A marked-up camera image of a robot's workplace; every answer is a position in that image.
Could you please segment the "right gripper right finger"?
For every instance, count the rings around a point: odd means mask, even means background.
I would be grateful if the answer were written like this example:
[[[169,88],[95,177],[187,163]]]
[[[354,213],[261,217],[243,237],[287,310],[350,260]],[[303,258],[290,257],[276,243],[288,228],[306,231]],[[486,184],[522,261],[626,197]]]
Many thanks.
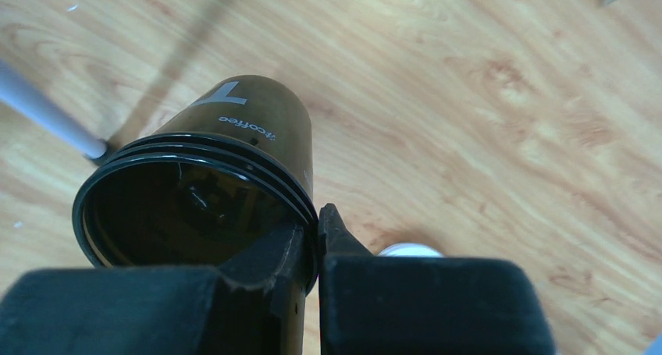
[[[359,269],[372,253],[348,230],[335,204],[319,213],[319,308],[322,354],[354,354],[367,347]]]

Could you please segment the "silver tripod stand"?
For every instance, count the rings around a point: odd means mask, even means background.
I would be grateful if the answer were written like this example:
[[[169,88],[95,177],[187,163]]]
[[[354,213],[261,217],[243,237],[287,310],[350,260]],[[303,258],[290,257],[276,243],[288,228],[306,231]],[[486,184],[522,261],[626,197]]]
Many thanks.
[[[1,61],[1,101],[77,149],[97,166],[107,161],[115,150],[5,61]]]

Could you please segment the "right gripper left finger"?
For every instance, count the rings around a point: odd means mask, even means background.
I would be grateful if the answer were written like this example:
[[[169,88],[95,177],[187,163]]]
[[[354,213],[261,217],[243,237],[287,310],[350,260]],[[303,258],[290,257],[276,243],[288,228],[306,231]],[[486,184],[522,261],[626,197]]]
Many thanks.
[[[304,230],[282,223],[220,265],[223,354],[300,354],[315,265]]]

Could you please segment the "black paper cup stack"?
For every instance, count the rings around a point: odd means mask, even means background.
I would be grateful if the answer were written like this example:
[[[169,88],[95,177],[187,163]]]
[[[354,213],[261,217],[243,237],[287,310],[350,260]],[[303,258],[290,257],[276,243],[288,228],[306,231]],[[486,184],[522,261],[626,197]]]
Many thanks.
[[[313,190],[301,99],[233,76],[103,162],[74,199],[73,232],[96,266],[220,265],[283,224],[311,246]]]

